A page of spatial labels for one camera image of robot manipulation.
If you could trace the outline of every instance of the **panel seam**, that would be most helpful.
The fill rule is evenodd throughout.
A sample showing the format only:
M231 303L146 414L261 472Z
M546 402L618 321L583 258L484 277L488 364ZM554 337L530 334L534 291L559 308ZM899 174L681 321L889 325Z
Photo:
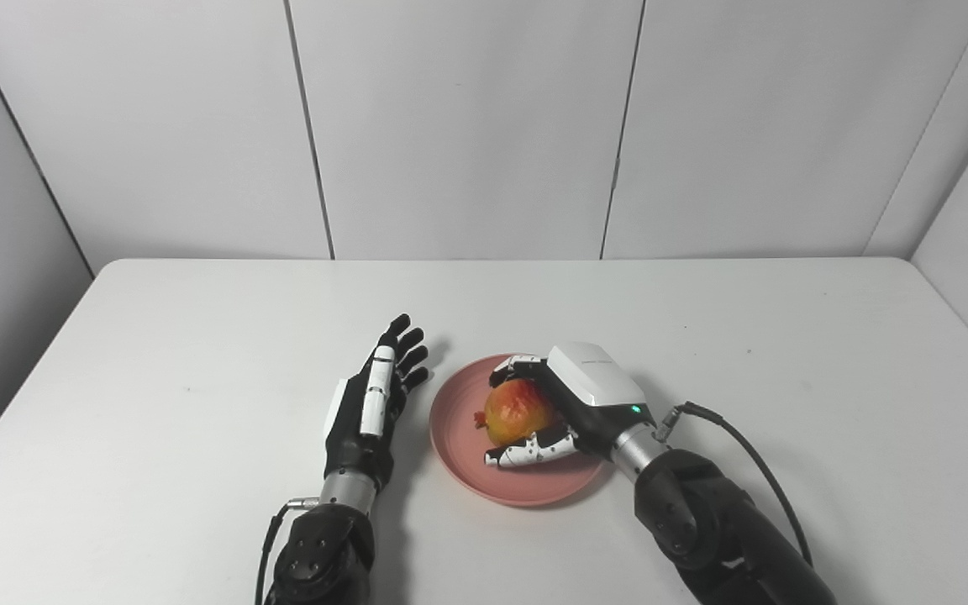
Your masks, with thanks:
M319 156L316 154L316 138L312 131L312 115L308 113L308 95L304 91L304 72L301 70L301 51L297 45L297 31L293 28L293 11L289 0L283 0L286 11L286 27L289 29L289 46L293 54L293 71L297 73L297 88L301 96L301 111L304 114L304 129L308 133L308 153L312 154L312 170L316 176L316 192L319 196L319 213L324 219L324 234L327 236L327 254L334 260L334 238L331 237L331 221L327 214L327 198L324 196L324 181L319 175Z
M629 81L626 83L626 103L622 108L622 123L618 126L618 149L615 150L615 162L611 173L611 192L608 193L608 210L603 217L603 237L600 238L600 258L603 260L603 250L608 244L608 226L611 225L611 206L614 204L615 189L618 188L618 169L622 162L622 142L626 135L626 118L629 116L629 99L634 91L634 72L637 70L637 53L641 49L641 29L644 26L644 7L648 0L641 0L641 14L637 17L637 37L634 38L634 58L629 65Z
M17 133L17 137L20 138L20 144L24 147L24 153L28 155L28 160L32 162L32 167L35 169L35 173L39 177L39 183L43 185L43 191L47 192L47 197L50 198L51 206L54 206L55 212L58 213L58 219L62 222L62 226L66 227L66 234L70 238L70 242L73 244L73 248L77 251L77 256L81 257L81 262L84 264L85 271L88 271L89 279L96 279L95 271L92 271L92 264L88 263L88 257L85 256L84 249L81 248L81 242L77 240L76 234L73 233L73 227L70 226L70 222L66 221L66 214L62 211L62 206L58 203L58 198L55 197L55 192L51 191L50 183L47 182L47 176L43 173L43 168L39 167L39 161L35 158L35 153L32 152L32 145L29 144L28 138L24 135L24 131L20 129L20 123L17 122L17 116L14 114L13 109L10 107L10 103L7 103L7 96L3 92L3 86L0 86L0 103L3 104L3 108L7 110L7 115L10 116L10 123L14 127L14 131Z
M884 215L887 214L887 208L891 206L892 199L895 199L895 194L898 192L899 185L902 184L902 178L906 176L906 172L910 169L910 162L913 161L913 157L918 154L918 149L921 149L921 141L924 140L925 134L929 131L929 125L933 122L936 112L939 111L940 104L944 102L944 97L951 87L951 82L954 80L955 73L958 71L958 66L961 65L961 59L965 57L965 52L968 51L968 39L965 39L965 46L961 49L961 53L958 54L958 60L951 69L951 74L948 76L948 80L944 82L944 89L940 91L939 98L936 99L936 104L933 106L933 111L929 112L929 119L925 120L925 125L921 128L921 134L918 135L918 140L913 143L913 150L910 150L910 156L906 158L906 164L902 166L902 171L899 172L898 179L895 180L895 186L891 189L891 194L887 196L886 202L884 202L883 208L880 210L879 217L876 217L876 222L872 225L872 230L869 231L869 239L865 241L865 246L861 249L860 256L865 256L865 253L869 251L869 245L872 244L872 237L876 236L876 230L880 228L880 222L883 222Z

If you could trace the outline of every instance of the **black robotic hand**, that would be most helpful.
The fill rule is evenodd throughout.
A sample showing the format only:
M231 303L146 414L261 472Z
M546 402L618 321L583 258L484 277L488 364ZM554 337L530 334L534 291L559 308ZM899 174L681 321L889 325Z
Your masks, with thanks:
M268 605L364 605L376 545L369 512L391 481L391 442L408 394L428 378L418 367L428 356L424 332L408 329L399 315L380 337L356 375L339 383L341 396L327 433L324 487L318 502L296 499L272 519L257 581L262 594L266 556L289 509L307 513L293 521L274 564Z
M424 331L415 327L407 332L408 327L407 314L395 318L360 372L346 382L327 435L324 477L339 470L362 472L376 483L377 492L391 481L395 424L410 391L428 379L427 369L418 367L428 357L428 347L420 344Z

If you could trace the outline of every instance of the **robotic finger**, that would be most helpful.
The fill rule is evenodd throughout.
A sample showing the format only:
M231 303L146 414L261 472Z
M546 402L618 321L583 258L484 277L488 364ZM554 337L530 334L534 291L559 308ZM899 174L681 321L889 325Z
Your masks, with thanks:
M528 466L558 460L576 451L575 434L565 422L559 422L537 430L527 439L484 452L484 464L499 468Z

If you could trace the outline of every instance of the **white robotic hand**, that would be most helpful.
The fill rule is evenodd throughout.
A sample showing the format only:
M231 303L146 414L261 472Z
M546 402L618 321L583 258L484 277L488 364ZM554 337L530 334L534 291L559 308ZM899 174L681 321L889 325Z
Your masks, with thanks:
M496 387L515 378L537 383L561 421L518 443L489 450L484 456L488 465L540 464L575 451L613 460L612 453L634 435L638 444L647 445L645 438L652 441L650 455L662 451L662 445L650 439L655 423L644 392L599 345L566 342L555 345L548 357L508 357L492 372L489 383ZM619 463L624 471L625 466L634 468Z

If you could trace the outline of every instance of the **cable connector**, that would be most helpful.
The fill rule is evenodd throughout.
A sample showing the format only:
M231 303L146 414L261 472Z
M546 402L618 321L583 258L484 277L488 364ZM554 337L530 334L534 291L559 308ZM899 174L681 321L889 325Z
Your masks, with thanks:
M675 406L670 411L668 411L667 416L665 416L660 421L660 428L656 429L656 432L652 434L652 437L660 441L661 444L667 444L668 438L671 436L672 430L675 430L675 426L679 423L679 418L682 418L682 410Z

